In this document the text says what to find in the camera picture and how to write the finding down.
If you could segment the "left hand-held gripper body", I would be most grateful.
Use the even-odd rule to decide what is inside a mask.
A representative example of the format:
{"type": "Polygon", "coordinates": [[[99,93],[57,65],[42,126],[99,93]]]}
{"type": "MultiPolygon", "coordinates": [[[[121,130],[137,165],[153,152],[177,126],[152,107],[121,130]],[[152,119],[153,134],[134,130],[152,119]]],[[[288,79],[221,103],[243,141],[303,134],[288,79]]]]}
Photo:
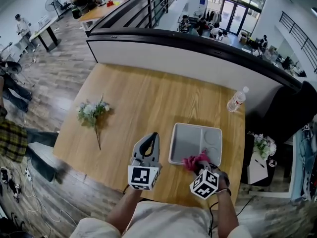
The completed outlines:
{"type": "Polygon", "coordinates": [[[162,165],[159,162],[146,162],[131,158],[128,166],[128,185],[136,190],[151,191],[160,176],[162,165]]]}

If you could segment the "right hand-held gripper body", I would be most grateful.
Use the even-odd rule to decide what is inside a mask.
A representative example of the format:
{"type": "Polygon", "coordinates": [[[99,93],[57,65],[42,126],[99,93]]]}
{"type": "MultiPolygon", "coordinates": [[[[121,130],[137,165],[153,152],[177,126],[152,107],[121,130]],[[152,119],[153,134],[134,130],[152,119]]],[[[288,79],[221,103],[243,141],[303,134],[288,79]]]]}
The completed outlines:
{"type": "Polygon", "coordinates": [[[209,163],[211,166],[211,170],[203,170],[203,172],[200,175],[197,175],[194,181],[190,184],[191,193],[203,200],[207,200],[211,195],[218,194],[223,191],[227,191],[229,195],[231,195],[230,189],[218,191],[219,177],[228,177],[227,173],[221,171],[217,166],[215,166],[211,162],[209,163]]]}

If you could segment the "person's right hand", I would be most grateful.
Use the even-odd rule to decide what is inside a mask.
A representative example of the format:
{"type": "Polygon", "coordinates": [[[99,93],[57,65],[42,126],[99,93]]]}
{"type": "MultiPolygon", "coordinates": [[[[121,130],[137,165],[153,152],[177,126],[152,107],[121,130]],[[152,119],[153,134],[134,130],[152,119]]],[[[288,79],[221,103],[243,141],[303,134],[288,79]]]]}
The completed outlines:
{"type": "Polygon", "coordinates": [[[229,189],[230,181],[227,176],[220,176],[218,181],[218,191],[229,189]]]}

